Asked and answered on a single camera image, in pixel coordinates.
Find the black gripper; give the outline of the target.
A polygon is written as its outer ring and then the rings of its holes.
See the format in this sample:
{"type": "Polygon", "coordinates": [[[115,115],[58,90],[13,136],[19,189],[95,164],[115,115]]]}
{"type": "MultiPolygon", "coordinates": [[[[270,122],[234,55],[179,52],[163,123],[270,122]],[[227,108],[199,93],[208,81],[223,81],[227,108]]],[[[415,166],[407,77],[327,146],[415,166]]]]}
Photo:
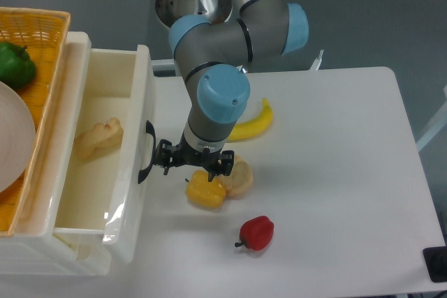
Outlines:
{"type": "Polygon", "coordinates": [[[197,151],[187,142],[173,145],[171,141],[162,139],[154,150],[153,164],[163,168],[167,175],[170,168],[191,165],[202,167],[208,171],[209,182],[216,176],[229,176],[235,162],[233,150],[211,152],[209,149],[197,151]]]}

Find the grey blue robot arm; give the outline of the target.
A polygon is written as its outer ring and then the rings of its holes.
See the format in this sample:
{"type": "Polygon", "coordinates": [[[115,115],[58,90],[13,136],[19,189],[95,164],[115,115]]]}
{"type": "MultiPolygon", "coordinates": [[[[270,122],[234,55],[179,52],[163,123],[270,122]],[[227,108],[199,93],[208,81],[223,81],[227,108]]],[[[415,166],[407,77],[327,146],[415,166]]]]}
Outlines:
{"type": "Polygon", "coordinates": [[[247,106],[250,85],[242,67],[305,46],[309,23],[302,7],[284,0],[236,0],[235,22],[213,24],[206,10],[191,10],[169,27],[174,62],[191,100],[178,144],[155,140],[151,165],[165,171],[204,168],[210,179],[229,175],[235,154],[225,150],[247,106]]]}

